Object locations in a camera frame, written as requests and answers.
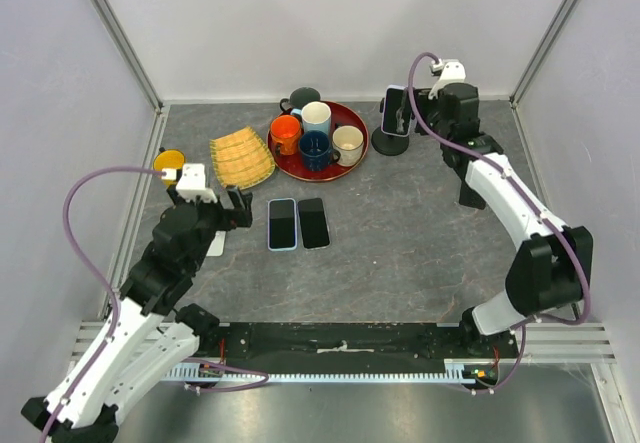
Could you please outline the left aluminium frame post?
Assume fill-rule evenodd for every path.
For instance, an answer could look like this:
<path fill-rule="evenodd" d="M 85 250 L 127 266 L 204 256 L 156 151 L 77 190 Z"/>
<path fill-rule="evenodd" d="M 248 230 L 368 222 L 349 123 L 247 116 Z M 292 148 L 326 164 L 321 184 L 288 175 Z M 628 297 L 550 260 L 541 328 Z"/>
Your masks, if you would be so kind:
<path fill-rule="evenodd" d="M 155 112 L 163 109 L 163 101 L 131 44 L 109 0 L 90 0 L 123 61 Z"/>

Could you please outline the black round-base phone stand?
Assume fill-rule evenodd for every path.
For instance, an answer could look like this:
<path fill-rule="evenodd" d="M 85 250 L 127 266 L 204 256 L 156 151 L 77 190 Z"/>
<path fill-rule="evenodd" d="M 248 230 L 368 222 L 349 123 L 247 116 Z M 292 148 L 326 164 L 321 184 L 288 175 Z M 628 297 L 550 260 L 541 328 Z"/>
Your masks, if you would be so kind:
<path fill-rule="evenodd" d="M 380 113 L 382 110 L 383 100 L 380 104 Z M 384 156 L 398 156 L 404 153 L 409 147 L 408 137 L 392 137 L 384 134 L 381 131 L 381 123 L 378 128 L 374 130 L 371 136 L 371 144 L 373 148 Z"/>

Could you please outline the light blue cased phone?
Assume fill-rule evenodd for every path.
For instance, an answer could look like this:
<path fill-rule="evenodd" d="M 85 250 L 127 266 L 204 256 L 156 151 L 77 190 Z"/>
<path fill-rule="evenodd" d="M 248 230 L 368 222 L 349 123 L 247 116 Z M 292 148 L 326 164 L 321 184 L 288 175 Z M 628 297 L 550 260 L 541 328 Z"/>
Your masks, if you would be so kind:
<path fill-rule="evenodd" d="M 268 249 L 290 251 L 297 248 L 296 202 L 292 198 L 268 202 Z"/>

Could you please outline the right aluminium frame post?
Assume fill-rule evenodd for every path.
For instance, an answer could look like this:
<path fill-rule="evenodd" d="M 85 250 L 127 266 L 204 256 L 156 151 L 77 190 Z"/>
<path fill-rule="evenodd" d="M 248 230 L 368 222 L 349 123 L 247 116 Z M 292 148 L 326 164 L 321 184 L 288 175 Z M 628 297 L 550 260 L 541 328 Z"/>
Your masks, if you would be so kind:
<path fill-rule="evenodd" d="M 580 1 L 581 0 L 561 0 L 541 40 L 525 66 L 522 75 L 518 79 L 514 90 L 509 96 L 509 102 L 513 110 L 516 110 L 523 100 Z"/>

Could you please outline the light blue mug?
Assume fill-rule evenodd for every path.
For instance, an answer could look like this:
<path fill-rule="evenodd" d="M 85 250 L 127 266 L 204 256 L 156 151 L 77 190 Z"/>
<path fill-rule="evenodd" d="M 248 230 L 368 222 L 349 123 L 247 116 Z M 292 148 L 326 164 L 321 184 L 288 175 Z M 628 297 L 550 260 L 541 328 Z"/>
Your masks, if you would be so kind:
<path fill-rule="evenodd" d="M 302 109 L 293 109 L 291 115 L 300 118 L 305 133 L 317 131 L 327 136 L 330 135 L 332 112 L 327 103 L 310 102 Z"/>

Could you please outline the aluminium frame post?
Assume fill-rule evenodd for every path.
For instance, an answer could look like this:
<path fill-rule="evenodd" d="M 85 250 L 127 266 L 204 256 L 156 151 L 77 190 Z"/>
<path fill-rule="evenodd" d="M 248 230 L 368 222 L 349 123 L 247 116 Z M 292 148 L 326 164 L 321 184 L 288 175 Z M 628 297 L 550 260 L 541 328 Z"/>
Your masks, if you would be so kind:
<path fill-rule="evenodd" d="M 509 102 L 513 110 L 516 110 L 523 100 L 580 1 L 581 0 L 561 0 L 541 40 L 525 66 L 522 75 L 518 79 L 514 90 L 509 96 Z"/>
<path fill-rule="evenodd" d="M 163 101 L 131 44 L 109 0 L 90 0 L 123 61 L 155 112 L 163 109 Z"/>

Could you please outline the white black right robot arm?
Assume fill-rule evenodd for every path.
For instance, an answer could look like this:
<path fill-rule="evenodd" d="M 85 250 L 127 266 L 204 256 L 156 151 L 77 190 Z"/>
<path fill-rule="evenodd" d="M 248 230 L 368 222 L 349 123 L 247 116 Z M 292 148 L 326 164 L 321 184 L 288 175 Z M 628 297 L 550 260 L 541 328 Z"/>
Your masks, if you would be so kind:
<path fill-rule="evenodd" d="M 463 313 L 460 349 L 481 356 L 493 346 L 494 335 L 537 319 L 552 321 L 552 310 L 565 306 L 583 306 L 568 322 L 582 324 L 591 310 L 593 237 L 546 209 L 503 148 L 481 130 L 477 88 L 449 83 L 433 98 L 407 88 L 401 108 L 415 119 L 419 133 L 439 142 L 444 162 L 461 181 L 460 204 L 491 208 L 516 249 L 503 291 Z"/>

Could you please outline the lavender cased phone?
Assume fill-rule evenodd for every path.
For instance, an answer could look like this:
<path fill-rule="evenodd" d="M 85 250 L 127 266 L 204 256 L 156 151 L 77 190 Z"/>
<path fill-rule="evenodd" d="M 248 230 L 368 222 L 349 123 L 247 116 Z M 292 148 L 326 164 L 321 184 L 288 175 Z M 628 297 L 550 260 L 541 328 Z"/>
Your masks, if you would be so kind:
<path fill-rule="evenodd" d="M 398 86 L 398 85 L 390 85 L 386 89 L 386 93 L 383 98 L 382 110 L 381 110 L 381 113 L 382 113 L 381 131 L 388 136 L 392 136 L 392 137 L 408 137 L 409 136 L 411 125 L 414 120 L 414 114 L 413 114 L 410 100 L 409 100 L 408 89 L 407 89 L 407 100 L 406 100 L 405 113 L 404 113 L 404 116 L 406 119 L 405 129 L 407 130 L 407 132 L 406 133 L 396 132 L 395 113 L 396 113 L 396 110 L 398 109 L 399 100 L 402 95 L 402 91 L 404 89 L 407 89 L 407 88 L 403 86 Z"/>

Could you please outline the orange mug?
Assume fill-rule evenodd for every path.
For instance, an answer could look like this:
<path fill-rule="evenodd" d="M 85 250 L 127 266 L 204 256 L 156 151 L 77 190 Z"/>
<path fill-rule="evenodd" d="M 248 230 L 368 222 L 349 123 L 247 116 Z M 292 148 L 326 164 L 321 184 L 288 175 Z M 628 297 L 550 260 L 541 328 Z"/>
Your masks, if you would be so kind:
<path fill-rule="evenodd" d="M 302 127 L 296 117 L 282 115 L 271 123 L 269 135 L 276 156 L 292 156 L 298 152 Z"/>

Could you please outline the yellow mug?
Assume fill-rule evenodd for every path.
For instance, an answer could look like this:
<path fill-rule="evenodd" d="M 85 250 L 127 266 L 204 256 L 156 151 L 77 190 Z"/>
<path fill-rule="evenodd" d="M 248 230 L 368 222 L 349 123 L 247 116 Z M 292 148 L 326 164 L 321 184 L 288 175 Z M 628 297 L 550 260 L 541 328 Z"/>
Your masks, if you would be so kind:
<path fill-rule="evenodd" d="M 186 163 L 185 154 L 177 149 L 160 148 L 153 161 L 153 169 L 164 181 L 176 182 L 179 180 L 182 168 Z"/>

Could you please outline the clear cased black phone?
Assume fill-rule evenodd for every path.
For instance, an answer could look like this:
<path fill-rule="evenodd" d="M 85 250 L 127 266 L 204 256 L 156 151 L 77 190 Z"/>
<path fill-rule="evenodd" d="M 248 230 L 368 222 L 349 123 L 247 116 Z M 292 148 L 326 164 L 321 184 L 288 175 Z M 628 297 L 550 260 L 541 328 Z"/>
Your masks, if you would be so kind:
<path fill-rule="evenodd" d="M 329 228 L 321 198 L 300 200 L 298 216 L 305 249 L 319 249 L 330 245 Z"/>

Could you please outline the cream dimpled mug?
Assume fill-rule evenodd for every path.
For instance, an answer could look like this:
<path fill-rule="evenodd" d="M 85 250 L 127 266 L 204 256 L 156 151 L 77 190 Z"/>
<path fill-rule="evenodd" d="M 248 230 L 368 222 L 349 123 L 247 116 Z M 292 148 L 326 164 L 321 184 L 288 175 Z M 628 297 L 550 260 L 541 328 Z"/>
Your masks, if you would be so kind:
<path fill-rule="evenodd" d="M 341 126 L 333 132 L 333 148 L 339 153 L 337 164 L 352 167 L 360 159 L 364 149 L 364 135 L 354 126 Z"/>

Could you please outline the black block phone stand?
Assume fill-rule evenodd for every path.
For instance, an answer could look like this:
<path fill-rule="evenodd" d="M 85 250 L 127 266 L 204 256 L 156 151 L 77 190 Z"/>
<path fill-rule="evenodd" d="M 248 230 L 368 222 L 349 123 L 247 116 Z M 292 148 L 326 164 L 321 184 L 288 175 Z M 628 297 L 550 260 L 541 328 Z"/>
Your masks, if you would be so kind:
<path fill-rule="evenodd" d="M 461 206 L 477 210 L 484 210 L 486 208 L 484 198 L 475 191 L 465 179 L 461 180 L 458 203 Z"/>

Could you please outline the dark grey mug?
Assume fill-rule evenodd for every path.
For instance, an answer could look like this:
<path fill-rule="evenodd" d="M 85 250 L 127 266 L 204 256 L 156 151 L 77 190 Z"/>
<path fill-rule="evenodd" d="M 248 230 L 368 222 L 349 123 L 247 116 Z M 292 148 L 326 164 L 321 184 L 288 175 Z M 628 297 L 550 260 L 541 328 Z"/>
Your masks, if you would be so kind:
<path fill-rule="evenodd" d="M 320 92 L 312 87 L 299 87 L 291 92 L 288 97 L 282 98 L 279 108 L 282 112 L 300 113 L 309 103 L 321 100 Z"/>

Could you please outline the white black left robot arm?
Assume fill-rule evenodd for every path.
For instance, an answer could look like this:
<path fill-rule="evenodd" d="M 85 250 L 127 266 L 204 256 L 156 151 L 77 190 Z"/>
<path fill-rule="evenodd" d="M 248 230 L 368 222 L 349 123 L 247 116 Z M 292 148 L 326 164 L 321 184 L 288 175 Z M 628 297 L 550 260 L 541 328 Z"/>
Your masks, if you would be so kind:
<path fill-rule="evenodd" d="M 173 202 L 152 231 L 100 332 L 73 370 L 48 395 L 25 402 L 22 416 L 43 442 L 112 442 L 131 409 L 173 367 L 219 345 L 219 320 L 196 304 L 179 310 L 158 342 L 140 348 L 193 284 L 217 234 L 253 223 L 250 193 L 167 190 Z"/>

